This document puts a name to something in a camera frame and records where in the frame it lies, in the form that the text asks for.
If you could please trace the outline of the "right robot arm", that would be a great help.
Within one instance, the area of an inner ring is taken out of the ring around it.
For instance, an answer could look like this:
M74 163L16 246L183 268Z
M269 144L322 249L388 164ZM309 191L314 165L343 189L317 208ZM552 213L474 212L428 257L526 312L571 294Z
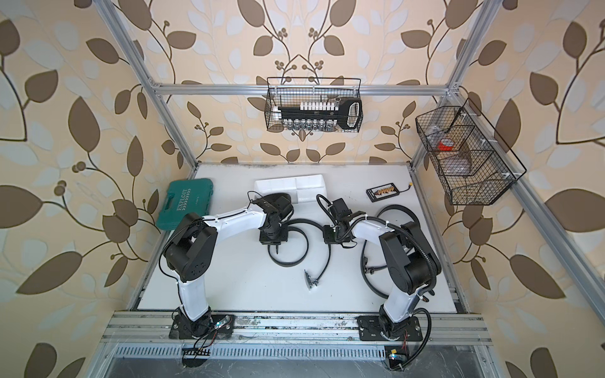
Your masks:
M379 309L378 324L387 340L398 340L416 306L425 294L432 293L442 268L425 237L416 214L403 205L388 205L375 217L352 212L343 199L327 200L317 196L320 209L332 222L325 226L327 245L361 240L381 248L386 270L392 280L392 291Z

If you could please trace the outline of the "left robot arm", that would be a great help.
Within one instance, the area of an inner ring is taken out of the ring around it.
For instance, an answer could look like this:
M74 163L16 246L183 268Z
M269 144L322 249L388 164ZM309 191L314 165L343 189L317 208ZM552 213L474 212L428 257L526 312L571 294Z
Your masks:
M248 206L231 213L215 217L200 217L196 213L184 216L162 250L167 266L177 275L181 305L175 319L180 330L201 337L217 329L206 300L204 280L216 245L258 229L260 244L278 246L288 240L285 223L293 214L291 196L274 193L251 199Z

